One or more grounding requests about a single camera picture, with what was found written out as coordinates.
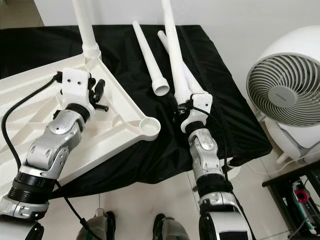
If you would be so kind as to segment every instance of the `white floor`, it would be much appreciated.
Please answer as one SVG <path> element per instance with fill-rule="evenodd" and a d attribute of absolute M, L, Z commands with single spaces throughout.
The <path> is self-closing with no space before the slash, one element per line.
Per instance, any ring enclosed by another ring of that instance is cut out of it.
<path fill-rule="evenodd" d="M 0 28 L 43 26 L 42 20 L 31 0 L 6 0 L 1 7 Z M 293 170 L 291 163 L 282 172 L 276 164 L 281 150 L 274 144 L 272 152 L 250 161 L 241 167 L 239 175 L 232 180 L 234 192 L 258 240 L 285 240 L 290 234 L 269 190 L 262 182 Z M 183 224 L 191 240 L 198 240 L 199 209 L 197 193 L 192 192 L 195 179 L 192 172 L 184 172 L 155 185 L 135 183 L 115 191 L 70 201 L 82 217 L 91 218 L 96 208 L 113 211 L 116 215 L 116 240 L 150 240 L 152 225 L 158 213 L 176 218 Z M 45 227 L 44 240 L 75 239 L 81 226 L 63 199 L 50 201 L 49 210 L 41 224 Z"/>

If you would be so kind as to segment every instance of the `black cable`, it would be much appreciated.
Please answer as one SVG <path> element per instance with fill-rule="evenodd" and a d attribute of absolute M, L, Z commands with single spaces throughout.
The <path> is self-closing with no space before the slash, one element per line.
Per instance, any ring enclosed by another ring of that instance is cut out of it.
<path fill-rule="evenodd" d="M 60 183 L 58 181 L 55 182 L 55 184 L 58 186 L 58 188 L 60 190 L 62 190 L 62 187 L 60 185 Z M 66 201 L 66 203 L 68 204 L 68 206 L 70 207 L 70 209 L 72 210 L 72 212 L 74 213 L 74 215 L 76 215 L 76 217 L 79 219 L 80 224 L 83 226 L 83 228 L 85 230 L 87 230 L 93 237 L 95 237 L 97 240 L 102 240 L 100 237 L 98 237 L 88 226 L 88 223 L 86 221 L 86 219 L 84 217 L 81 218 L 81 216 L 77 213 L 77 211 L 75 210 L 74 206 L 72 206 L 71 202 L 69 201 L 69 199 L 63 194 L 63 198 Z"/>
<path fill-rule="evenodd" d="M 209 116 L 210 118 L 214 119 L 220 126 L 220 130 L 222 131 L 222 136 L 223 136 L 223 144 L 224 144 L 224 168 L 223 168 L 223 173 L 224 173 L 224 178 L 226 181 L 229 181 L 229 178 L 228 178 L 228 163 L 227 163 L 227 154 L 228 154 L 228 151 L 227 151 L 227 139 L 226 139 L 226 136 L 224 135 L 224 128 L 222 127 L 221 123 L 219 121 L 217 121 L 217 119 L 212 115 L 210 114 L 209 112 L 205 111 L 205 110 L 202 110 L 198 107 L 195 107 L 195 106 L 191 106 L 191 109 L 194 109 L 194 110 L 197 110 L 203 114 L 206 114 L 207 116 Z"/>
<path fill-rule="evenodd" d="M 3 116 L 2 121 L 1 121 L 1 131 L 4 137 L 4 140 L 6 142 L 6 144 L 8 145 L 14 159 L 16 162 L 16 166 L 18 168 L 18 171 L 21 167 L 21 161 L 19 158 L 19 155 L 14 147 L 14 145 L 12 144 L 12 142 L 10 141 L 10 138 L 8 136 L 7 133 L 7 128 L 6 128 L 6 122 L 7 119 L 9 117 L 9 115 L 17 108 L 19 107 L 21 104 L 25 103 L 27 100 L 31 99 L 32 97 L 34 97 L 36 94 L 40 93 L 42 90 L 46 89 L 47 87 L 49 87 L 54 81 L 56 80 L 55 76 L 44 86 L 40 87 L 39 89 L 37 89 L 36 91 L 32 92 L 31 94 L 29 94 L 28 96 L 26 96 L 24 99 L 20 100 L 18 103 L 16 103 L 15 105 L 13 105 Z"/>

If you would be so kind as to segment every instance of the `black tablecloth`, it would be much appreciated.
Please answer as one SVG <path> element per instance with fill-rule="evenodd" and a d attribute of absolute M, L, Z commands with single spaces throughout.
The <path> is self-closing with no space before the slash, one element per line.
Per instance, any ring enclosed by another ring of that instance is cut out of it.
<path fill-rule="evenodd" d="M 161 123 L 154 141 L 140 141 L 91 171 L 63 186 L 68 197 L 92 195 L 135 182 L 155 184 L 192 169 L 187 137 L 173 124 L 174 86 L 169 56 L 158 39 L 162 25 L 143 25 L 154 57 L 170 84 L 170 93 L 157 97 L 131 25 L 93 26 L 102 59 L 111 73 L 140 109 Z M 272 146 L 239 92 L 215 45 L 198 25 L 177 26 L 184 62 L 201 86 L 213 95 L 211 119 L 207 126 L 218 143 L 218 156 L 234 157 L 232 165 L 268 154 Z M 5 78 L 82 53 L 77 26 L 5 29 L 0 32 L 0 77 Z M 53 198 L 61 197 L 55 191 Z"/>

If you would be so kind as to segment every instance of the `metal bracket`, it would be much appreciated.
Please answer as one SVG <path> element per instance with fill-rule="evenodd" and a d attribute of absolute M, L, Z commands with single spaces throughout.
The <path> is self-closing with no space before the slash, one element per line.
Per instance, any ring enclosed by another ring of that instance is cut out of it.
<path fill-rule="evenodd" d="M 12 200 L 8 198 L 7 195 L 2 197 L 0 206 L 0 215 L 8 215 L 19 219 L 29 219 L 30 217 L 34 217 L 34 220 L 38 217 L 37 213 L 45 212 L 49 207 L 48 204 L 33 204 Z"/>
<path fill-rule="evenodd" d="M 241 213 L 235 196 L 229 192 L 218 191 L 208 193 L 200 198 L 199 206 L 202 204 L 210 206 L 233 206 L 237 212 Z"/>
<path fill-rule="evenodd" d="M 36 177 L 58 179 L 69 153 L 80 143 L 81 129 L 84 127 L 85 122 L 80 114 L 71 110 L 60 111 L 43 135 L 31 145 L 19 171 Z"/>
<path fill-rule="evenodd" d="M 203 175 L 219 174 L 225 176 L 218 158 L 217 142 L 211 137 L 208 129 L 201 128 L 193 131 L 188 142 L 193 159 L 193 173 L 197 181 Z"/>

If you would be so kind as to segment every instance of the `white plastic pipe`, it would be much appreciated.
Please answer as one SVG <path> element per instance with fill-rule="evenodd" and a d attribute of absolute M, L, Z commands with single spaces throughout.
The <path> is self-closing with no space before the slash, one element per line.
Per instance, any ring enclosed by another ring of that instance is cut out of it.
<path fill-rule="evenodd" d="M 153 92 L 157 96 L 163 96 L 169 92 L 169 84 L 161 74 L 159 66 L 155 60 L 154 55 L 152 54 L 147 39 L 142 32 L 139 23 L 137 21 L 134 21 L 132 25 L 152 80 Z"/>
<path fill-rule="evenodd" d="M 86 0 L 72 0 L 75 17 L 78 22 L 83 55 L 88 59 L 95 59 L 101 56 L 101 51 L 96 42 L 94 30 L 89 18 L 89 11 Z"/>
<path fill-rule="evenodd" d="M 162 42 L 165 50 L 167 53 L 169 53 L 168 50 L 168 40 L 167 40 L 167 36 L 165 34 L 164 31 L 160 30 L 158 31 L 158 37 L 160 39 L 160 41 Z M 192 72 L 189 70 L 189 68 L 187 67 L 187 65 L 182 62 L 183 65 L 183 70 L 184 70 L 184 74 L 185 74 L 185 78 L 186 81 L 188 83 L 189 89 L 193 94 L 203 94 L 206 93 L 206 91 L 203 90 L 203 88 L 200 86 L 200 84 L 198 83 L 198 81 L 196 80 L 195 76 L 192 74 Z"/>
<path fill-rule="evenodd" d="M 177 101 L 177 104 L 181 105 L 190 99 L 191 91 L 186 80 L 183 59 L 170 0 L 162 0 L 162 10 L 165 32 L 168 39 L 168 50 L 175 91 L 174 97 Z"/>

